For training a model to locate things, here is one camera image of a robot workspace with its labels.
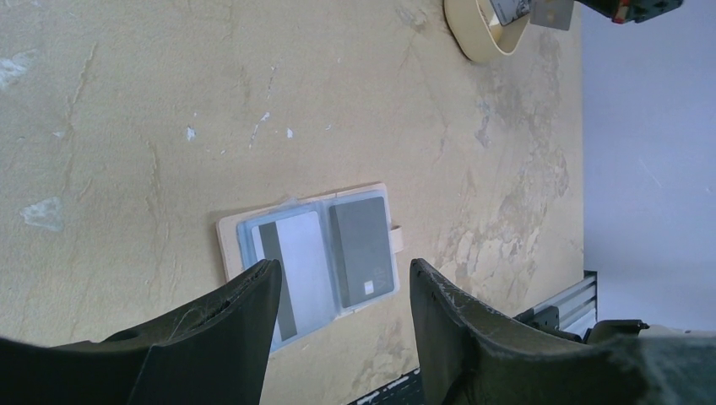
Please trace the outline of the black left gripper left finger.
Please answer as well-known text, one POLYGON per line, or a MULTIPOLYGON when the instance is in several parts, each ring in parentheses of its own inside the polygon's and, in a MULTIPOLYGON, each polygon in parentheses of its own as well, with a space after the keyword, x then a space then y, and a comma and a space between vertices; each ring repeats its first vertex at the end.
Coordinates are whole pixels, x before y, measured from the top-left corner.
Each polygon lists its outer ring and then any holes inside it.
POLYGON ((229 283, 92 343, 1 341, 4 404, 257 404, 282 269, 262 260, 229 283))

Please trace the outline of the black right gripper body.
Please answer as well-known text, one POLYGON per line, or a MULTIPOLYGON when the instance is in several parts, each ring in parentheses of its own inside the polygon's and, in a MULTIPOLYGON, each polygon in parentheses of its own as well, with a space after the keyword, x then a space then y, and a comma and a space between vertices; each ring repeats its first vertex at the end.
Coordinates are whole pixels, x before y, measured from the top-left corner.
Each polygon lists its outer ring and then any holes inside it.
POLYGON ((647 20, 678 9, 683 0, 579 0, 579 2, 610 19, 615 24, 647 20))

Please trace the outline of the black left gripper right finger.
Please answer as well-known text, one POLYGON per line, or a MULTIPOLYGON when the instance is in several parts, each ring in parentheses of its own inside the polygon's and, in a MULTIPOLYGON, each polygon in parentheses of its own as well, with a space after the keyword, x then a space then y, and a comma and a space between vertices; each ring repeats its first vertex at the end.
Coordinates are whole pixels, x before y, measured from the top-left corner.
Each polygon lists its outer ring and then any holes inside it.
POLYGON ((712 404, 715 338, 639 320, 585 340, 493 309, 430 263, 410 264, 410 307, 429 404, 712 404))

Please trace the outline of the light patterned credit card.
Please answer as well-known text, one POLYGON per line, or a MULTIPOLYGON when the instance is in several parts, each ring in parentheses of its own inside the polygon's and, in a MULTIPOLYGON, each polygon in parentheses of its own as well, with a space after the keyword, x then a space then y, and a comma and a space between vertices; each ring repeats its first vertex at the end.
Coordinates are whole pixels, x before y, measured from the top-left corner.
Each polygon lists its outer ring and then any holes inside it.
POLYGON ((529 22, 554 30, 569 31, 574 0, 532 0, 529 2, 529 22))

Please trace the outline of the white magnetic stripe card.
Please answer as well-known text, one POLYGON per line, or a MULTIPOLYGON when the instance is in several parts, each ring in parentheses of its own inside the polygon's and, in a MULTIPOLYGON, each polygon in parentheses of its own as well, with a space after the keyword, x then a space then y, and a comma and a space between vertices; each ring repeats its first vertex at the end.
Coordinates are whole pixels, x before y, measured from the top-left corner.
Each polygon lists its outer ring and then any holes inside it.
POLYGON ((327 326, 337 316, 318 213, 308 211, 251 229, 257 259, 282 269, 272 350, 327 326))

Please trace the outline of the beige card holder wallet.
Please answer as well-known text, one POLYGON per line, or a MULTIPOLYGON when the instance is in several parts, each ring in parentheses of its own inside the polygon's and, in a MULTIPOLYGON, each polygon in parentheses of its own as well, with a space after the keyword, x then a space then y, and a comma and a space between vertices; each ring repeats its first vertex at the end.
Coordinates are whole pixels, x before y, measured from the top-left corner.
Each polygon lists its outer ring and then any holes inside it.
POLYGON ((225 216, 216 231, 227 280, 261 260, 281 266, 272 351, 400 288, 402 230, 381 182, 225 216))

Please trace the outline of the grey credit card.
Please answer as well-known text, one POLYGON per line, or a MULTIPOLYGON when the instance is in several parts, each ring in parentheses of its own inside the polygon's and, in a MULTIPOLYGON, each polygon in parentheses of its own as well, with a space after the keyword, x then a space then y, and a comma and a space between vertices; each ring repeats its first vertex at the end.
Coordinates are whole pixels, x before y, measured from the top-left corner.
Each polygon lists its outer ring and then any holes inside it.
POLYGON ((349 309, 392 293, 393 251, 383 197, 328 209, 341 307, 349 309))

